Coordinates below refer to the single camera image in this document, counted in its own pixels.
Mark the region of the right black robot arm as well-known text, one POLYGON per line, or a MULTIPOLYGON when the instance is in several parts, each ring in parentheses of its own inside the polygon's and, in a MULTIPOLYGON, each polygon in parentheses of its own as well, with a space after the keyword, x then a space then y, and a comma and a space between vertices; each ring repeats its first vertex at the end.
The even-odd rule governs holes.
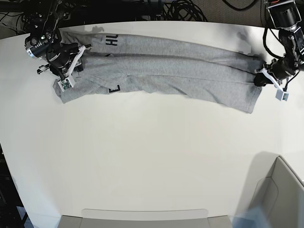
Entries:
POLYGON ((71 19, 72 12, 81 7, 72 0, 30 0, 24 9, 24 23, 28 25, 30 35, 25 39, 25 49, 33 59, 43 59, 37 73, 47 70, 65 79, 68 70, 81 72, 84 70, 82 60, 72 62, 80 53, 77 43, 62 43, 59 24, 71 19))

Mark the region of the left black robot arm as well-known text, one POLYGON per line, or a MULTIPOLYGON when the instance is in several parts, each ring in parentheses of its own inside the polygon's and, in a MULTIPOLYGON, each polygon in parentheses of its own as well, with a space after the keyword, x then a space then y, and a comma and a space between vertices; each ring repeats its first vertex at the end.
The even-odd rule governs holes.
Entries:
POLYGON ((265 0, 265 12, 275 29, 278 29, 278 42, 284 47, 283 56, 275 55, 266 44, 267 32, 270 27, 266 25, 263 33, 263 46, 274 59, 270 64, 263 64, 262 68, 270 75, 266 77, 261 69, 256 70, 254 84, 262 87, 267 84, 282 83, 287 80, 284 91, 301 71, 304 70, 304 33, 299 23, 302 21, 300 11, 295 0, 265 0))

